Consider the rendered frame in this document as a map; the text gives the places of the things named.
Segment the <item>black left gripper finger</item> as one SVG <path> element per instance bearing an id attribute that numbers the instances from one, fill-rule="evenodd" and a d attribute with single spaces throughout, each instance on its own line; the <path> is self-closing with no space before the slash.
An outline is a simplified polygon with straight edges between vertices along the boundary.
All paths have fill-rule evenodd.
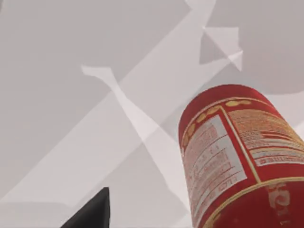
<path id="1" fill-rule="evenodd" d="M 110 228 L 110 189 L 102 188 L 60 228 Z"/>

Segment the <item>red and white can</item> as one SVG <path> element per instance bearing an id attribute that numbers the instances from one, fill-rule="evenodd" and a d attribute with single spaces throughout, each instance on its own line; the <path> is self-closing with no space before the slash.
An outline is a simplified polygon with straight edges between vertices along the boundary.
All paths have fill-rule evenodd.
<path id="1" fill-rule="evenodd" d="M 257 90 L 200 93 L 178 137 L 193 228 L 304 228 L 304 140 Z"/>

